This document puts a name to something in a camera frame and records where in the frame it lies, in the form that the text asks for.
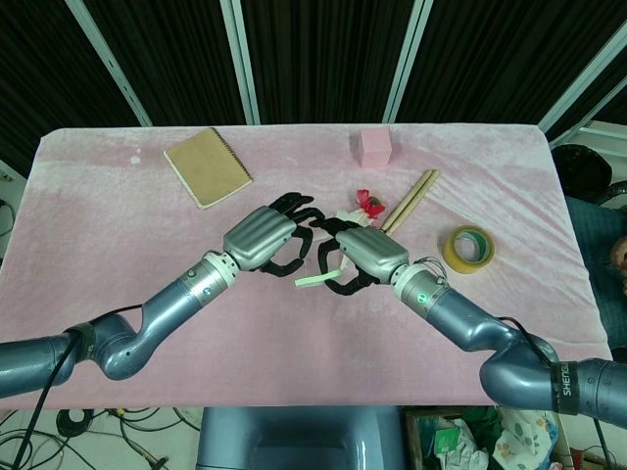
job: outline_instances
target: chopsticks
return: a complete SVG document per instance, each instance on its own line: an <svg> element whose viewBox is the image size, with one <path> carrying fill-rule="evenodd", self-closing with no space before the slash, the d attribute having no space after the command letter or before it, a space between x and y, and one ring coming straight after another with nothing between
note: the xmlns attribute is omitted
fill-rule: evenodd
<svg viewBox="0 0 627 470"><path fill-rule="evenodd" d="M388 235L392 235L397 228L403 225L415 207L420 203L424 195L427 193L431 185L438 179L440 171L437 169L426 170L420 179L413 185L403 200L395 207L388 218L385 219L381 230Z"/></svg>

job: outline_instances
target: black curtain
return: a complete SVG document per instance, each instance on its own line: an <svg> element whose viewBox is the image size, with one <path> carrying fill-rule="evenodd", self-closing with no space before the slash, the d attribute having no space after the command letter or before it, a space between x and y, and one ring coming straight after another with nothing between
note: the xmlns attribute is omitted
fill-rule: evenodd
<svg viewBox="0 0 627 470"><path fill-rule="evenodd" d="M28 175L60 127L138 125L63 0L0 2L0 159Z"/></svg>
<svg viewBox="0 0 627 470"><path fill-rule="evenodd" d="M216 0L86 0L154 125L243 124Z"/></svg>
<svg viewBox="0 0 627 470"><path fill-rule="evenodd" d="M626 19L623 0L436 0L397 121L538 123Z"/></svg>
<svg viewBox="0 0 627 470"><path fill-rule="evenodd" d="M412 0L245 0L262 123L380 122Z"/></svg>
<svg viewBox="0 0 627 470"><path fill-rule="evenodd" d="M627 88L623 88L620 93L607 103L594 119L627 125Z"/></svg>
<svg viewBox="0 0 627 470"><path fill-rule="evenodd" d="M627 75L627 48L624 49L609 64L604 71L593 81L593 83L581 94L572 106L557 120L547 132L547 138L551 141L559 137L563 132L576 125L590 110L609 93L620 80ZM617 105L620 104L620 95L616 96L612 102L608 103L593 119L608 120L609 122L621 123L620 116L624 119L627 111L622 110Z"/></svg>

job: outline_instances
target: pink flower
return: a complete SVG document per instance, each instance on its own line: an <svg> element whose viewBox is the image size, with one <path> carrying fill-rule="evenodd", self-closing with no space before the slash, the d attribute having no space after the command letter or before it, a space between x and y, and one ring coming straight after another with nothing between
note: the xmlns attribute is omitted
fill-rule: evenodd
<svg viewBox="0 0 627 470"><path fill-rule="evenodd" d="M380 213L385 211L385 206L381 204L381 201L370 196L370 192L367 189L357 190L357 203L360 205L360 208L367 213L369 218L376 218Z"/></svg>

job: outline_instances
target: notebook spiral binding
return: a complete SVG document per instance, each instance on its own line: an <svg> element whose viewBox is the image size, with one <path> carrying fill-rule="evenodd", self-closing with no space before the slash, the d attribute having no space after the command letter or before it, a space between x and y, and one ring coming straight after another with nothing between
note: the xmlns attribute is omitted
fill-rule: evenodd
<svg viewBox="0 0 627 470"><path fill-rule="evenodd" d="M212 131L217 136L217 138L222 143L222 145L224 145L224 147L226 147L226 150L228 150L228 153L231 154L231 157L233 157L233 159L235 159L235 161L240 166L240 168L242 168L242 170L246 173L246 176L248 176L252 180L253 177L251 176L251 173L248 172L248 169L246 169L244 164L242 164L240 162L240 160L237 158L237 156L235 155L235 152L233 152L233 149L231 149L231 146L226 143L226 141L222 138L221 135L219 135L219 132L217 132L215 127L212 127Z"/></svg>

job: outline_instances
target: wooden chopstick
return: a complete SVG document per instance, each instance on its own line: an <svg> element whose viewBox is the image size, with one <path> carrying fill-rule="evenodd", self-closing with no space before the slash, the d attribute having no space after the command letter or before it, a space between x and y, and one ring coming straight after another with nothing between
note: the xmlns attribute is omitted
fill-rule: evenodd
<svg viewBox="0 0 627 470"><path fill-rule="evenodd" d="M420 181L422 181L424 179L424 183L422 185L420 185L417 188L417 190L415 190L415 191L414 191L414 189L416 188L416 186L418 186L418 183L416 183L413 186L413 188L411 188L410 194L412 194L412 197L410 197L410 200L400 208L400 210L397 213L396 218L394 218L392 220L392 222L387 226L387 228L383 229L383 231L385 233L387 233L388 235L391 235L401 225L403 225L403 223L407 220L407 218L410 216L410 214L413 212L413 210L416 208L416 206L420 203L420 201L422 201L422 198L424 198L424 195L427 193L429 188L433 185L435 180L438 179L438 176L440 176L440 171L438 171L437 169L430 169L430 170L424 172L422 177L418 180L418 183L419 183ZM390 217L392 215L394 215L395 212L397 212L398 208L399 207L397 207L394 210L394 212L392 212Z"/></svg>

